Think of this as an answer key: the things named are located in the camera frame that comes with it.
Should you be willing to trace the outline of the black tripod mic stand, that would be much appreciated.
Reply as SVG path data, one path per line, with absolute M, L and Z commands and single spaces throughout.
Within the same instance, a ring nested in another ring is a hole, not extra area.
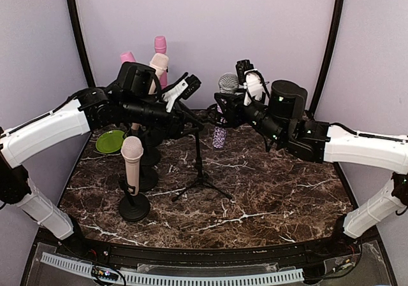
M 189 109 L 184 103 L 180 101 L 176 104 L 177 108 L 183 112 L 185 115 L 185 121 L 187 123 L 192 124 L 191 134 L 194 134 L 195 139 L 195 147 L 196 147 L 196 158 L 194 163 L 194 168 L 197 170 L 198 174 L 194 181 L 185 187 L 179 194 L 174 196 L 171 201 L 176 202 L 179 198 L 186 193 L 188 190 L 193 189 L 195 187 L 204 187 L 208 189 L 213 189 L 222 194 L 229 200 L 233 199 L 233 196 L 227 192 L 222 191 L 220 188 L 216 187 L 211 180 L 211 177 L 208 173 L 203 171 L 203 161 L 201 157 L 201 147 L 200 147 L 200 132 L 204 129 L 203 122 L 198 118 L 197 114 L 195 114 L 191 109 Z

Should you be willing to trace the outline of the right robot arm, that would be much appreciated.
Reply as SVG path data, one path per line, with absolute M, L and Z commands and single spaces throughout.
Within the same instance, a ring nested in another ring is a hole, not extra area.
M 384 187 L 357 209 L 336 221 L 326 252 L 338 257 L 349 248 L 350 240 L 359 238 L 388 215 L 407 211 L 407 137 L 354 131 L 338 122 L 303 119 L 307 91 L 287 80 L 272 83 L 269 102 L 251 94 L 248 85 L 240 95 L 214 95 L 224 119 L 224 126 L 249 124 L 265 141 L 307 162 L 349 162 L 392 172 Z

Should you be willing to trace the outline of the round-base stand of tall beige mic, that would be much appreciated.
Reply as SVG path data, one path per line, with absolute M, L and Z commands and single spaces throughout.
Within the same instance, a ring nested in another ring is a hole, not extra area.
M 140 170 L 140 192 L 147 192 L 156 187 L 159 177 L 158 173 L 149 167 L 142 166 Z

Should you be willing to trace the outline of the front round-base mic stand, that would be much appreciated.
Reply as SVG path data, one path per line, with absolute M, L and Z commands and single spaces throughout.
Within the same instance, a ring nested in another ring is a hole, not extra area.
M 119 214 L 128 222 L 137 222 L 144 219 L 150 211 L 148 198 L 138 192 L 134 186 L 128 185 L 127 180 L 120 180 L 119 187 L 124 192 L 124 197 L 119 201 Z

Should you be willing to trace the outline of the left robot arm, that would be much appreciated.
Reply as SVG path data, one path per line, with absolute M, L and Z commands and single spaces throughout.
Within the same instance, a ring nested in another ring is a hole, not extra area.
M 21 208 L 65 241 L 64 246 L 76 258 L 84 258 L 90 252 L 89 242 L 81 237 L 74 219 L 35 187 L 23 163 L 66 139 L 110 124 L 130 123 L 159 127 L 171 139 L 186 136 L 186 124 L 203 129 L 196 115 L 182 103 L 168 109 L 166 102 L 153 96 L 140 99 L 106 88 L 80 90 L 60 107 L 1 133 L 1 201 Z

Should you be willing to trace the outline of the tall beige microphone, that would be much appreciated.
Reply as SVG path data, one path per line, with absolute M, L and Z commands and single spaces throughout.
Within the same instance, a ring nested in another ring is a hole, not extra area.
M 168 67 L 169 58 L 168 56 L 161 59 L 159 54 L 155 53 L 152 59 L 150 60 L 149 66 L 155 69 L 155 74 L 158 79 L 160 79 L 164 70 Z M 153 81 L 150 84 L 149 95 L 153 94 L 156 91 L 156 84 Z M 140 124 L 132 123 L 131 130 L 137 131 L 140 128 Z

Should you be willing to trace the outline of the green round plate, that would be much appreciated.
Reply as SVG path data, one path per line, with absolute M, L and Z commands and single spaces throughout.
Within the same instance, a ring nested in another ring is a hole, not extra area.
M 117 154 L 125 137 L 126 133 L 118 129 L 104 132 L 96 141 L 96 150 L 101 154 Z

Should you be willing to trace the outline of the back pink microphone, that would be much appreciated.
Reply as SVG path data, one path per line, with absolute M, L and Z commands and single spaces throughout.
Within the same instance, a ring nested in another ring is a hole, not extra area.
M 156 36 L 154 38 L 154 50 L 155 53 L 159 54 L 161 59 L 164 59 L 166 57 L 166 51 L 167 51 L 167 42 L 165 36 Z M 160 77 L 160 84 L 161 88 L 164 89 L 167 84 L 168 84 L 168 68 L 166 68 L 163 72 L 163 74 Z

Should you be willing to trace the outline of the beige microphone round head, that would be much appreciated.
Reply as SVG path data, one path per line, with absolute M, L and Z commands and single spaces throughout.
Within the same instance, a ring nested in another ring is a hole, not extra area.
M 127 137 L 120 150 L 125 161 L 128 191 L 136 196 L 140 189 L 140 160 L 143 155 L 142 142 L 136 136 Z

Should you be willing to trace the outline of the front pink microphone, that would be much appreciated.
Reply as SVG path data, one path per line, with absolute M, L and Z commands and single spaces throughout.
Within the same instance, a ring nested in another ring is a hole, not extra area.
M 135 63 L 136 59 L 135 59 L 133 53 L 128 51 L 128 52 L 121 53 L 120 61 L 121 61 L 122 64 L 124 64 L 126 62 Z

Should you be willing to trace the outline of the black front rail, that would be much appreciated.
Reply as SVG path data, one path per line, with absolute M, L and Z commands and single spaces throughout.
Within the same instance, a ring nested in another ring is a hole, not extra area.
M 182 267 L 226 267 L 277 263 L 280 267 L 312 267 L 323 263 L 326 257 L 311 252 L 329 241 L 328 238 L 286 245 L 233 249 L 172 249 L 138 247 L 87 240 L 96 252 L 98 261 L 114 268 L 137 268 L 141 264 Z

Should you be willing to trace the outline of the pink microphone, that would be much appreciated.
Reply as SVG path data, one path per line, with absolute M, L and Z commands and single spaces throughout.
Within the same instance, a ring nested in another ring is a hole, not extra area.
M 161 59 L 164 59 L 166 57 L 166 51 L 167 51 L 167 42 L 165 36 L 156 36 L 154 38 L 154 50 L 155 53 L 159 54 Z M 168 68 L 166 68 L 163 72 L 163 74 L 160 77 L 160 84 L 161 88 L 164 89 L 167 84 L 168 84 Z
M 121 53 L 120 61 L 121 61 L 122 64 L 124 64 L 126 62 L 135 63 L 136 59 L 135 59 L 133 53 L 128 51 L 128 52 Z

